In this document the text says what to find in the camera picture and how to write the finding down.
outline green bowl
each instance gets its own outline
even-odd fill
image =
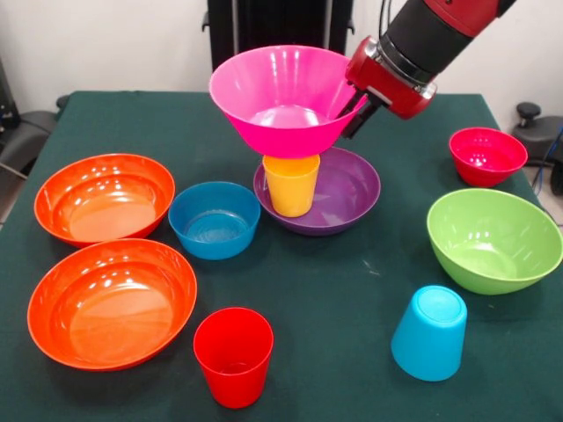
[[[462,189],[442,196],[428,211],[427,227],[446,273],[482,295],[531,286],[563,258],[563,236],[550,216],[496,190]]]

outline orange bowl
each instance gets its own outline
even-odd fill
[[[51,176],[37,192],[34,211],[43,229],[80,248],[147,236],[174,192],[171,173],[146,156],[91,156]]]
[[[76,251],[35,288],[27,325],[44,354],[64,365],[110,371],[166,347],[190,317],[194,270],[165,244],[121,239]]]

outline table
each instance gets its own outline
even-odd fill
[[[263,214],[236,258],[189,258],[198,277],[194,313],[157,357],[126,371],[87,373],[59,365],[33,344],[26,307],[42,275],[74,251],[33,217],[40,185],[65,164],[108,152],[152,156],[178,192],[207,180],[252,186],[260,157],[240,140],[206,93],[78,92],[41,153],[0,231],[0,415],[5,421],[435,421],[563,419],[561,271],[512,295],[464,291],[431,251],[426,213],[465,185],[449,158],[457,129],[494,127],[479,95],[441,95],[402,121],[378,113],[339,145],[371,161],[382,196],[352,229],[308,238]],[[498,189],[536,202],[520,172]],[[181,251],[168,222],[150,236]],[[390,353],[414,291],[442,284],[469,310],[464,357],[446,382],[420,382]],[[256,309],[274,328],[262,398],[242,411],[218,406],[193,352],[199,322],[230,305]]]

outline pink bowl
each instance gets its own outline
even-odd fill
[[[336,118],[355,93],[345,78],[348,62],[344,55],[322,48],[256,48],[219,66],[209,93],[261,155],[313,156],[336,142],[362,106]]]

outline purple bowl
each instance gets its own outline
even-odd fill
[[[330,148],[320,156],[311,211],[300,217],[278,215],[267,190],[264,167],[254,173],[254,193],[282,226],[306,236],[328,236],[347,229],[376,205],[381,181],[376,169],[357,154]]]

